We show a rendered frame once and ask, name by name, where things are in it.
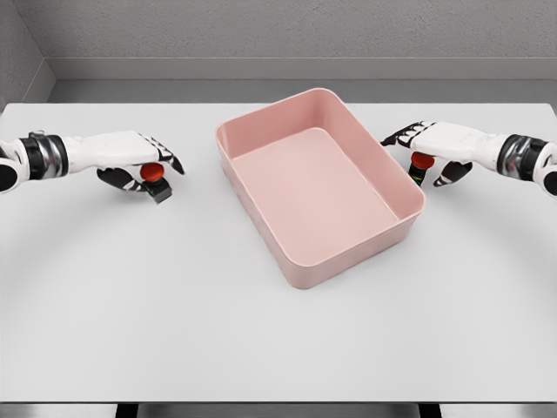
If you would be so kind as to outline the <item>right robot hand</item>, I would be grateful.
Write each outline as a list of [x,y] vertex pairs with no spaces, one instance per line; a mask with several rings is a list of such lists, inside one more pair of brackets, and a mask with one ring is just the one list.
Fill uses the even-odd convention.
[[447,160],[435,187],[451,185],[464,178],[473,168],[474,153],[484,139],[484,132],[447,122],[413,123],[380,142],[382,146],[402,145],[432,157]]

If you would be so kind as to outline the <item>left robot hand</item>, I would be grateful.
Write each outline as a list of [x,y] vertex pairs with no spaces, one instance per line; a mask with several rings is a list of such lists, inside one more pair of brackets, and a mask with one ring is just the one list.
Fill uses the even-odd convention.
[[86,137],[95,155],[97,176],[108,185],[127,192],[147,192],[142,182],[126,170],[133,165],[166,163],[181,175],[184,167],[178,157],[156,139],[136,131],[119,131]]

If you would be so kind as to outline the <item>red button industrial switch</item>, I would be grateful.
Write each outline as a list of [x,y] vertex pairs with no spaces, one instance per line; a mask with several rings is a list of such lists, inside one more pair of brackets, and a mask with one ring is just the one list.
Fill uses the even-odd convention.
[[164,178],[164,167],[159,163],[142,165],[139,170],[142,185],[157,204],[167,200],[172,195],[169,182]]
[[421,152],[414,152],[411,156],[408,174],[418,186],[421,186],[426,177],[427,170],[431,168],[434,163],[435,159],[433,156]]

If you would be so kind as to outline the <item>pink plastic basket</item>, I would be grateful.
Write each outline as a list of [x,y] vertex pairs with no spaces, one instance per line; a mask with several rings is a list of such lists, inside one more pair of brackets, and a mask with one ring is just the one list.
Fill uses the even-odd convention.
[[314,287],[399,243],[426,197],[332,91],[222,123],[225,176],[288,283]]

